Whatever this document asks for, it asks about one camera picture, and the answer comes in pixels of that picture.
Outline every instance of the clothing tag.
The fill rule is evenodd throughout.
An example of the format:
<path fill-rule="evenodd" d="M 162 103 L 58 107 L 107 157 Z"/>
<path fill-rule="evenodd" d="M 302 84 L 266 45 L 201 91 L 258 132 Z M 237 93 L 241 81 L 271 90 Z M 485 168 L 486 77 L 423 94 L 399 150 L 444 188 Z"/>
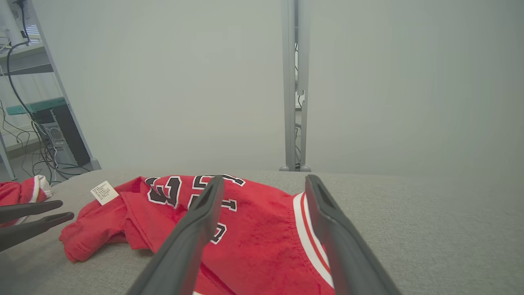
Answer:
<path fill-rule="evenodd" d="M 94 189 L 91 190 L 91 193 L 97 200 L 99 200 L 101 205 L 105 205 L 112 199 L 118 197 L 118 193 L 107 181 L 97 185 Z"/>

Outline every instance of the basketball jersey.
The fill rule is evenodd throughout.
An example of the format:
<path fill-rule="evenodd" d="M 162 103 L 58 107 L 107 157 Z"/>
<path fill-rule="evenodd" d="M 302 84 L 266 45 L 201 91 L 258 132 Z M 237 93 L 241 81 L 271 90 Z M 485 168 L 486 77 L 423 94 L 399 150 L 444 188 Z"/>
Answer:
<path fill-rule="evenodd" d="M 216 234 L 204 247 L 195 293 L 334 294 L 304 193 L 230 175 Z M 87 204 L 63 229 L 65 254 L 85 261 L 105 243 L 157 252 L 212 176 L 138 177 L 105 205 Z"/>

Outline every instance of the white trim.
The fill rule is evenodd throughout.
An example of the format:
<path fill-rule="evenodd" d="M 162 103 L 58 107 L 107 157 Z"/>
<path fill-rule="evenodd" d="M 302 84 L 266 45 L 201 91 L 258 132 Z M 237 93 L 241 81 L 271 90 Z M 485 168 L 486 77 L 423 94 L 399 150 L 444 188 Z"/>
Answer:
<path fill-rule="evenodd" d="M 36 200 L 38 199 L 38 193 L 40 193 L 40 178 L 38 176 L 39 175 L 36 175 L 35 177 L 33 177 L 33 183 L 34 183 L 33 193 L 31 196 L 31 200 L 29 200 L 29 203 L 36 203 Z M 20 217 L 14 225 L 21 224 L 22 222 L 26 220 L 26 218 L 27 216 Z"/>
<path fill-rule="evenodd" d="M 313 225 L 311 224 L 311 216 L 309 216 L 309 205 L 308 205 L 308 196 L 304 193 L 304 209 L 305 209 L 305 219 L 308 221 L 309 230 L 313 234 L 313 241 L 316 244 L 316 248 L 319 250 L 320 255 L 326 262 L 326 264 L 329 266 L 328 256 L 326 255 L 326 252 L 324 251 L 324 248 L 322 248 L 322 244 L 320 243 L 319 239 L 316 237 L 313 231 Z"/>
<path fill-rule="evenodd" d="M 306 231 L 306 228 L 304 226 L 304 219 L 302 216 L 302 210 L 300 207 L 300 200 L 302 199 L 302 195 L 304 193 L 300 193 L 296 195 L 293 198 L 293 211 L 295 215 L 295 222 L 297 225 L 297 231 L 298 236 L 300 238 L 300 243 L 302 244 L 302 247 L 304 248 L 305 254 L 308 256 L 309 261 L 313 265 L 313 267 L 316 269 L 316 271 L 320 274 L 320 276 L 331 286 L 333 287 L 333 279 L 331 278 L 331 275 L 329 272 L 324 268 L 322 265 L 322 262 L 320 261 L 319 257 L 315 253 L 315 249 L 313 248 L 313 244 L 309 240 L 308 232 Z M 313 236 L 313 239 L 315 241 L 315 244 L 317 243 L 318 239 L 315 236 L 315 233 L 313 232 L 313 229 L 311 228 L 311 223 L 309 222 L 309 211 L 307 210 L 307 207 L 305 207 L 305 213 L 306 213 L 306 220 L 308 221 L 308 225 L 310 227 L 310 232 Z M 321 253 L 322 257 L 326 257 L 324 253 L 324 249 L 322 246 L 318 247 L 319 252 Z"/>

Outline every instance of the jersey number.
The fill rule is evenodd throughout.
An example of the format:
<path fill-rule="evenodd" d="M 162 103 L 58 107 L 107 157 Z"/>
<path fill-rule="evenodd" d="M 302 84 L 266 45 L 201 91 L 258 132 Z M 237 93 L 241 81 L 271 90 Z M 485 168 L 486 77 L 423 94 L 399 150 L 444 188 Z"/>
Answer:
<path fill-rule="evenodd" d="M 204 181 L 203 177 L 212 177 L 212 176 L 196 176 L 193 180 L 193 187 L 192 189 L 198 189 L 203 190 L 206 185 L 208 184 L 206 181 Z M 233 183 L 244 186 L 246 183 L 240 178 L 236 178 L 230 175 L 222 174 L 222 177 L 225 180 L 232 181 Z M 180 195 L 180 187 L 182 186 L 182 179 L 180 179 L 179 176 L 171 176 L 169 177 L 167 183 L 165 185 L 157 185 L 155 184 L 155 181 L 159 179 L 159 177 L 150 177 L 145 180 L 146 184 L 150 186 L 149 192 L 147 193 L 147 197 L 150 202 L 161 204 L 161 205 L 167 205 L 173 206 L 173 208 L 177 208 L 178 206 L 178 197 Z M 191 194 L 191 197 L 189 199 L 188 208 L 191 207 L 191 204 L 196 204 L 196 200 L 199 197 L 200 194 Z M 236 200 L 228 199 L 228 200 L 222 200 L 222 207 L 228 208 L 229 210 L 236 212 L 237 209 L 237 203 Z M 218 223 L 216 225 L 216 233 L 211 239 L 210 242 L 213 244 L 218 244 L 219 241 L 222 239 L 224 234 L 227 231 L 227 226 L 223 223 Z"/>

